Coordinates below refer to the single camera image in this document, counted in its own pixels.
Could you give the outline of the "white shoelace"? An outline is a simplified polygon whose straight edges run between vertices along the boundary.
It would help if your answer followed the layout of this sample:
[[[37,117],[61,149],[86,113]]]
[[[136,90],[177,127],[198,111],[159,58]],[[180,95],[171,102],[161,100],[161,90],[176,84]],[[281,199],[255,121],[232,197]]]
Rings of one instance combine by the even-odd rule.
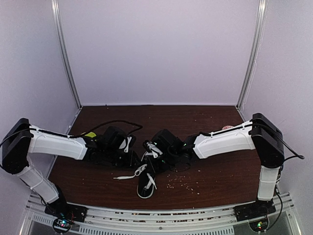
[[[142,156],[140,166],[134,171],[132,176],[118,176],[113,179],[128,180],[138,177],[137,194],[141,198],[148,198],[154,190],[157,190],[156,176],[159,172],[159,160],[162,163],[159,153],[146,151]]]

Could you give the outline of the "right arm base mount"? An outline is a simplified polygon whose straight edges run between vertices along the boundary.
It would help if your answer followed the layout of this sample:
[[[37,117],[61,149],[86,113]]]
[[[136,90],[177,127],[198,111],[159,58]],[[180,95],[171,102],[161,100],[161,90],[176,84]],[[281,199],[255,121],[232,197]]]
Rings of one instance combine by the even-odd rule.
[[[276,212],[275,206],[269,203],[250,203],[236,206],[234,208],[238,222],[249,221],[250,228],[257,233],[265,232],[269,228],[269,218],[271,213]]]

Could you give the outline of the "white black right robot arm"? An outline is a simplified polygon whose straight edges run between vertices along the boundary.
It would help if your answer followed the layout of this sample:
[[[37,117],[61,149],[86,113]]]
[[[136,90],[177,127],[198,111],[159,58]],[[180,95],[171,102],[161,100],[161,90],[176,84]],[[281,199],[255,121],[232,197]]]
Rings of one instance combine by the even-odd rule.
[[[143,144],[145,153],[141,158],[141,173],[137,195],[150,198],[157,189],[156,176],[182,163],[190,165],[192,157],[209,157],[241,150],[256,150],[261,163],[258,194],[251,204],[251,212],[261,216],[269,209],[276,184],[279,181],[287,148],[293,158],[304,159],[283,139],[282,132],[263,114],[255,113],[252,119],[240,125],[216,132],[199,132],[182,141],[167,129],[157,132],[150,141]]]

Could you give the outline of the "black white canvas sneaker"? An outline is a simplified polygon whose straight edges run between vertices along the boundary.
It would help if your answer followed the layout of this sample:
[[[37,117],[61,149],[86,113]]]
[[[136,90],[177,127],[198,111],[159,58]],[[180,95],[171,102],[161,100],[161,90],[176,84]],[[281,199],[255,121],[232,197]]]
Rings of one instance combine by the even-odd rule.
[[[159,161],[152,156],[147,156],[147,152],[141,158],[139,170],[139,181],[137,185],[137,195],[142,199],[150,198],[154,190],[157,189],[156,175],[160,173]]]

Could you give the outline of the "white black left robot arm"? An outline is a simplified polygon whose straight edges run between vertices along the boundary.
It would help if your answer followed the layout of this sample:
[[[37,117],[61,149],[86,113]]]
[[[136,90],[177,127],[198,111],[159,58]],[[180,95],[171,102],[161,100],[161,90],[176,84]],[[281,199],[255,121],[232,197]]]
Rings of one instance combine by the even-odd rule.
[[[59,217],[70,213],[62,190],[42,175],[27,159],[30,153],[57,155],[97,165],[133,168],[138,155],[131,149],[136,141],[132,133],[110,126],[104,134],[93,129],[80,135],[65,135],[40,129],[21,118],[2,140],[1,168],[18,176]]]

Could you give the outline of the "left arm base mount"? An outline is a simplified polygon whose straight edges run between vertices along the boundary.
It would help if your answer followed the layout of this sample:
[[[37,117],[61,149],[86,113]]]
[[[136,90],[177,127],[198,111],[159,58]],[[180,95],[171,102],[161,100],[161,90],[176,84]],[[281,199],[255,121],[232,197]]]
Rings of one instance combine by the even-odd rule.
[[[52,228],[57,234],[69,232],[77,222],[84,222],[88,209],[83,206],[68,204],[65,212],[57,212],[51,206],[46,205],[45,213],[56,217],[52,222]]]

